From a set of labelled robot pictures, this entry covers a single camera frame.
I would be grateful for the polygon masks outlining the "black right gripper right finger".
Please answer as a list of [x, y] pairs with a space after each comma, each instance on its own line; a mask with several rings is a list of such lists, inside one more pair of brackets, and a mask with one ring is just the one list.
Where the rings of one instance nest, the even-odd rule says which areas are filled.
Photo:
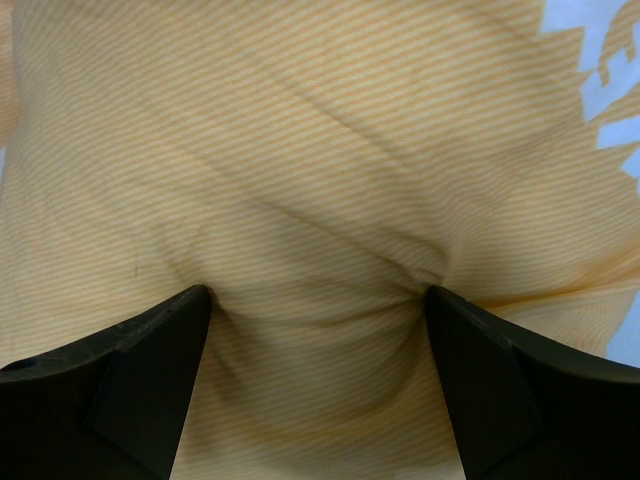
[[429, 342], [468, 479], [639, 476], [639, 371], [503, 320], [442, 287]]

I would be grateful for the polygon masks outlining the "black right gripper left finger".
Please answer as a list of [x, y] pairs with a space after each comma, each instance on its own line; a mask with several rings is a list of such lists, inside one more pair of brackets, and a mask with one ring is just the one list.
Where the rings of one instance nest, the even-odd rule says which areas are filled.
[[1, 370], [4, 479], [167, 479], [207, 338], [196, 285]]

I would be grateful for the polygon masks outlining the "yellow pillowcase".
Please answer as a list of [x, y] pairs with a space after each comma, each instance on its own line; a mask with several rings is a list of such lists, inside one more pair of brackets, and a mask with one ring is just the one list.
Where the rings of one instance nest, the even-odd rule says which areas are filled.
[[440, 285], [603, 355], [635, 1], [5, 1], [1, 361], [216, 297], [176, 479], [459, 479]]

